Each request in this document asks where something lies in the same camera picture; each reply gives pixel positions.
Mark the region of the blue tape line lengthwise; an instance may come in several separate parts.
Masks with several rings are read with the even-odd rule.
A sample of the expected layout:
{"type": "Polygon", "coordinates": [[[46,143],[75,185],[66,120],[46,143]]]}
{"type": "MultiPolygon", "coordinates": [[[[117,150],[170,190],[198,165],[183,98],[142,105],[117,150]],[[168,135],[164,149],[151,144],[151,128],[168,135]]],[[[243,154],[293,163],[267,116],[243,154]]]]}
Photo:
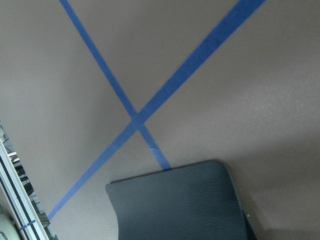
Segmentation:
{"type": "Polygon", "coordinates": [[[48,215],[52,220],[62,207],[87,181],[136,133],[140,127],[245,23],[264,3],[262,0],[240,0],[199,44],[176,72],[148,101],[140,112],[131,118],[125,129],[111,142],[102,154],[82,174],[48,215]]]}

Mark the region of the blue tape line crosswise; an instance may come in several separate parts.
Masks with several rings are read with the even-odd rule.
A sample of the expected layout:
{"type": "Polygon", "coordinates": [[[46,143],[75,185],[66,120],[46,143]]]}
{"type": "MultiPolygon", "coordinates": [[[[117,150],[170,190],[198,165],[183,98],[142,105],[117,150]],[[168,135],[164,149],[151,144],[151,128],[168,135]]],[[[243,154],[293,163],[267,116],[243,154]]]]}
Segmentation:
{"type": "MultiPolygon", "coordinates": [[[[68,17],[72,21],[74,27],[78,31],[79,35],[81,36],[82,40],[84,41],[85,45],[87,46],[88,50],[90,51],[91,55],[93,56],[94,60],[98,64],[99,68],[103,72],[104,76],[108,80],[109,84],[111,85],[113,91],[116,93],[118,99],[122,103],[123,107],[127,111],[130,118],[133,118],[137,115],[137,111],[132,105],[131,101],[127,97],[126,93],[124,92],[123,88],[117,81],[116,77],[112,73],[111,69],[107,65],[106,61],[104,60],[103,56],[99,52],[98,48],[96,47],[94,41],[86,31],[85,27],[81,23],[80,19],[78,18],[77,14],[73,10],[72,6],[67,0],[60,1],[62,7],[66,11],[68,17]]],[[[147,143],[150,151],[152,152],[153,156],[159,163],[160,167],[164,171],[170,170],[172,167],[169,164],[168,160],[164,156],[163,152],[159,148],[158,144],[152,137],[151,133],[147,129],[145,125],[140,127],[139,132],[143,137],[144,141],[147,143]]]]}

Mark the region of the black mouse pad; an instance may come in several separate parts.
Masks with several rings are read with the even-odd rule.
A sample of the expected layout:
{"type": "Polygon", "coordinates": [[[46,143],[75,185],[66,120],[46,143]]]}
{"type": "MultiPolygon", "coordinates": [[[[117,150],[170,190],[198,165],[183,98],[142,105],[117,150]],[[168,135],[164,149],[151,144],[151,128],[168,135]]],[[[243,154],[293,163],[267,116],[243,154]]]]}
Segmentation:
{"type": "Polygon", "coordinates": [[[105,187],[120,240],[254,240],[229,170],[207,160],[105,187]]]}

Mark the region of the aluminium frame rail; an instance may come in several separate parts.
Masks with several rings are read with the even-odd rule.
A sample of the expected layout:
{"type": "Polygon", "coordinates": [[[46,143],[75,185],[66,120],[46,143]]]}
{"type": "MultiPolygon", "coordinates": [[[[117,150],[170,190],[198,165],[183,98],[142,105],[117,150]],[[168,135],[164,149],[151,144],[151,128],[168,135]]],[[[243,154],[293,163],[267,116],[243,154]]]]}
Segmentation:
{"type": "Polygon", "coordinates": [[[0,144],[0,186],[23,239],[48,240],[49,237],[2,143],[0,144]]]}

